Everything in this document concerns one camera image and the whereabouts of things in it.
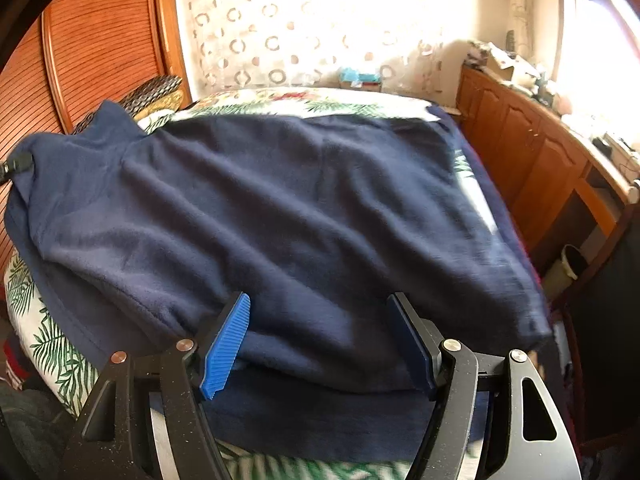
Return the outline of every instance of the floral bedspread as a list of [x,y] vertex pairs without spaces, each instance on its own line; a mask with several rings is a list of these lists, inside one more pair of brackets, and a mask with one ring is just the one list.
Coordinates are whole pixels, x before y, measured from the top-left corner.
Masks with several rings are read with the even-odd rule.
[[[215,114],[279,114],[299,117],[359,114],[377,118],[439,120],[426,111],[428,105],[428,102],[419,99],[353,90],[243,89],[213,94],[187,110],[154,112],[139,121],[138,125],[150,134],[169,121]],[[494,218],[462,152],[456,154],[454,170],[470,202],[487,227],[494,232]],[[9,316],[25,354],[68,411],[78,416],[99,371],[78,352],[49,315],[27,265],[16,251],[4,272],[4,288]],[[410,466],[407,462],[324,463],[265,456],[223,442],[219,442],[218,447],[234,480],[402,480]]]

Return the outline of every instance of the wall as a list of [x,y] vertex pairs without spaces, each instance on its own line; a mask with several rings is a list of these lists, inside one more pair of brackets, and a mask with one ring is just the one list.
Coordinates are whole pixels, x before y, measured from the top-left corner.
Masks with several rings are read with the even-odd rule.
[[542,63],[551,74],[556,61],[559,0],[532,0],[534,64]]
[[442,93],[432,98],[443,106],[456,105],[460,69],[468,52],[468,39],[491,41],[499,48],[504,48],[506,42],[509,0],[470,0],[469,11],[473,17],[468,27],[460,31],[457,40],[449,42],[442,59]]
[[454,105],[467,41],[504,46],[508,0],[178,0],[178,16],[195,98],[337,86],[350,67],[381,70],[385,91]]

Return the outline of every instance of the clutter on cabinet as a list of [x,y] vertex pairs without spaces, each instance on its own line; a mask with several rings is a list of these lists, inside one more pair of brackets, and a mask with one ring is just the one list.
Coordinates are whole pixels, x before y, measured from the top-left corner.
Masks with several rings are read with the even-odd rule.
[[513,83],[511,81],[500,81],[500,84],[502,86],[510,88],[513,91],[526,95],[527,97],[534,97],[534,93],[531,90],[529,90],[528,88],[524,88],[524,86],[516,85],[516,83]]
[[563,114],[560,120],[574,133],[589,140],[603,136],[610,128],[604,120],[586,114]]
[[611,147],[611,161],[616,169],[629,181],[633,182],[640,178],[640,155],[630,147],[624,140],[618,139],[611,134],[604,134],[604,141]]
[[340,71],[340,88],[382,92],[382,78],[379,72],[363,73],[353,68],[343,68]]
[[600,153],[611,160],[611,152],[613,151],[613,148],[606,140],[601,137],[595,137],[591,140],[591,143],[598,149]]
[[546,68],[542,64],[536,65],[536,70],[538,70],[540,77],[534,86],[534,99],[547,108],[551,108],[554,100],[553,81],[546,76]]
[[551,103],[551,109],[558,115],[570,115],[574,113],[574,106],[571,104],[569,96],[557,90]]
[[493,43],[471,41],[470,44],[466,63],[480,68],[497,80],[510,82],[514,89],[519,86],[532,91],[537,79],[540,78],[538,71],[517,54],[507,53]]

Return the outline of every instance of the sheer curtain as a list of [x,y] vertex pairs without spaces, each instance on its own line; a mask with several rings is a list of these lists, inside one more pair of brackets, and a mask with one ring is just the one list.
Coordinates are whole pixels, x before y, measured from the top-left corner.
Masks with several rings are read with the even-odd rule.
[[533,54],[532,34],[532,0],[509,0],[509,27],[507,50],[530,59]]
[[639,80],[638,55],[610,10],[589,0],[564,0],[558,85],[574,112],[562,120],[584,136],[609,132],[640,150]]
[[440,91],[441,53],[456,37],[463,2],[178,0],[178,15],[195,96],[335,87],[349,67],[380,72],[384,91],[425,97]]

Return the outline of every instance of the wooden cabinet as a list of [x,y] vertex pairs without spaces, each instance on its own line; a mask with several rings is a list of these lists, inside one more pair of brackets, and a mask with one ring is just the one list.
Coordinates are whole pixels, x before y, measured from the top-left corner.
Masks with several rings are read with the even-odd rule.
[[582,150],[569,142],[561,126],[542,120],[536,138],[541,140],[535,161],[510,205],[528,250],[551,227],[587,164]]
[[517,96],[505,94],[502,102],[504,111],[492,119],[492,128],[499,132],[498,139],[486,160],[495,186],[506,205],[511,206],[531,172],[543,136],[538,130],[539,115]]
[[500,137],[500,130],[495,126],[496,119],[502,115],[504,104],[497,89],[486,84],[478,87],[476,104],[476,117],[469,125],[468,138],[480,158],[488,160],[494,153],[495,144]]
[[[610,184],[623,206],[633,203],[628,193],[637,195],[638,190],[625,185],[610,161],[532,99],[465,66],[458,108],[465,137],[494,181],[525,247],[542,262],[541,272],[562,243],[575,242],[567,240],[566,233],[578,214],[576,198],[584,203],[578,216],[591,213],[587,227],[592,230],[597,224],[606,235],[616,220],[598,197],[601,183]],[[593,171],[600,176],[596,187],[588,181]],[[573,211],[571,219],[563,213],[567,208]]]
[[[0,71],[0,160],[25,135],[69,133],[104,99],[167,73],[157,22],[154,0],[53,0]],[[2,270],[13,251],[3,221],[9,189],[0,189]]]

